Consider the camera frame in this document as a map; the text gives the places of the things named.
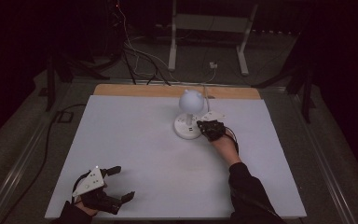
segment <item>desk lamp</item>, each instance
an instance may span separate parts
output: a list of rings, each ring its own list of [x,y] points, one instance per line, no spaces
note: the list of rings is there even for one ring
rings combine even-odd
[[[201,135],[197,120],[204,106],[204,99],[199,91],[185,90],[179,100],[179,107],[185,113],[176,117],[173,128],[177,135],[185,139],[194,139]]]

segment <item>round white base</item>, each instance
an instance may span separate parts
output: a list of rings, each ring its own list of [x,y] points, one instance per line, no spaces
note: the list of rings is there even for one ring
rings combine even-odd
[[[197,126],[199,117],[194,115],[191,125],[187,125],[186,116],[187,114],[181,114],[176,117],[175,122],[173,123],[173,128],[175,129],[176,134],[185,139],[198,138],[201,135],[200,128]]]

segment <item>white board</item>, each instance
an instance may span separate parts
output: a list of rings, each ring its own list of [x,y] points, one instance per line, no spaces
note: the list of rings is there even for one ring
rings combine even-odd
[[[185,140],[175,134],[173,121],[182,113],[178,102],[169,97],[91,96],[45,217],[60,216],[76,180],[95,166],[122,167],[120,174],[104,179],[109,196],[135,191],[117,215],[100,212],[97,217],[229,217],[233,207],[227,166],[205,137]],[[226,115],[221,121],[236,134],[242,160],[263,183],[278,215],[304,217],[264,101],[211,99],[210,105]]]

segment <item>black sleeve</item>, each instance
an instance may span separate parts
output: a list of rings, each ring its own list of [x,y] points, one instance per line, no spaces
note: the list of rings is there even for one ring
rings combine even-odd
[[[53,220],[51,224],[90,224],[91,221],[91,216],[66,201],[60,217]]]
[[[260,180],[251,176],[244,163],[239,162],[231,165],[229,172],[228,183],[235,210],[231,214],[231,221],[247,224],[284,223],[276,215]]]

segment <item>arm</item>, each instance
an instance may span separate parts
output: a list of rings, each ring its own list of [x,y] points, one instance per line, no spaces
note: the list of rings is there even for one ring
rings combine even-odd
[[[234,212],[231,220],[241,223],[284,223],[275,216],[274,208],[269,202],[269,197],[260,180],[253,177],[246,165],[241,161],[234,142],[231,138],[223,135],[211,144],[226,161],[230,177],[228,183],[231,188],[231,201]]]
[[[52,224],[90,224],[92,217],[97,215],[98,211],[85,207],[80,197],[76,203],[65,202],[59,218],[53,220]]]

